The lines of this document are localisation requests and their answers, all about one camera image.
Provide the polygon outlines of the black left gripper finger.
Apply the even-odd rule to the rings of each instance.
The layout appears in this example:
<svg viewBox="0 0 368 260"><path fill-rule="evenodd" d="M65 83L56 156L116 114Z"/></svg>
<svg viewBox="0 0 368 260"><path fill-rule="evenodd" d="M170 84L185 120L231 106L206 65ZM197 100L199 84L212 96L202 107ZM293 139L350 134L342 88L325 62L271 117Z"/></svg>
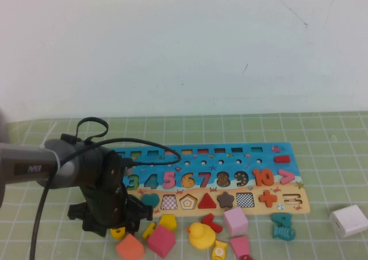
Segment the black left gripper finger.
<svg viewBox="0 0 368 260"><path fill-rule="evenodd" d="M105 237L107 231L109 230L108 227L100 225L98 223L92 221L83 221L82 222L82 229L86 232L92 232L97 234L100 237Z"/></svg>
<svg viewBox="0 0 368 260"><path fill-rule="evenodd" d="M140 218L131 218L125 221L124 227L127 233L135 234L140 228Z"/></svg>

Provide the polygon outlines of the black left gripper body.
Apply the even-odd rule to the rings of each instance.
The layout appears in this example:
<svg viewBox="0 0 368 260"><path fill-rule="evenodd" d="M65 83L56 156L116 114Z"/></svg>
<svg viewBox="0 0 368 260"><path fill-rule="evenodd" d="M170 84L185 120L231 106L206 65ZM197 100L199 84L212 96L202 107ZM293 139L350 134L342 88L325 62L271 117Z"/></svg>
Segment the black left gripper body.
<svg viewBox="0 0 368 260"><path fill-rule="evenodd" d="M68 218L92 221L108 228L124 227L131 218L152 220L152 206L128 194L122 182L126 168L133 161L110 152L102 162L102 175L92 186L81 186L85 202L70 205Z"/></svg>

